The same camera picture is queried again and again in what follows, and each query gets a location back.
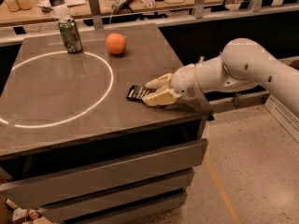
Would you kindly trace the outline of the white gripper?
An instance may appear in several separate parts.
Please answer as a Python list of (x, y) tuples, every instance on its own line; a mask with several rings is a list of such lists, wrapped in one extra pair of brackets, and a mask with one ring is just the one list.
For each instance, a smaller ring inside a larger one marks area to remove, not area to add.
[(142, 101), (147, 106), (172, 105), (175, 102), (191, 104), (199, 102), (203, 96), (194, 64), (180, 67), (173, 75), (168, 73), (157, 77), (149, 81), (146, 87), (158, 90), (163, 86), (168, 87), (170, 83), (172, 89), (152, 92)]

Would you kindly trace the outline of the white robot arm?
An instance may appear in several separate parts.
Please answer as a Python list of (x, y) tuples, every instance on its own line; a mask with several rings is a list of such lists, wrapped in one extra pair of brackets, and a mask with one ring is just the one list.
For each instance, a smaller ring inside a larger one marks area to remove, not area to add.
[(213, 59), (180, 67), (146, 84), (154, 92), (148, 106), (199, 104), (204, 93), (244, 91), (261, 86), (293, 113), (299, 112), (299, 71), (279, 61), (257, 42), (237, 38)]

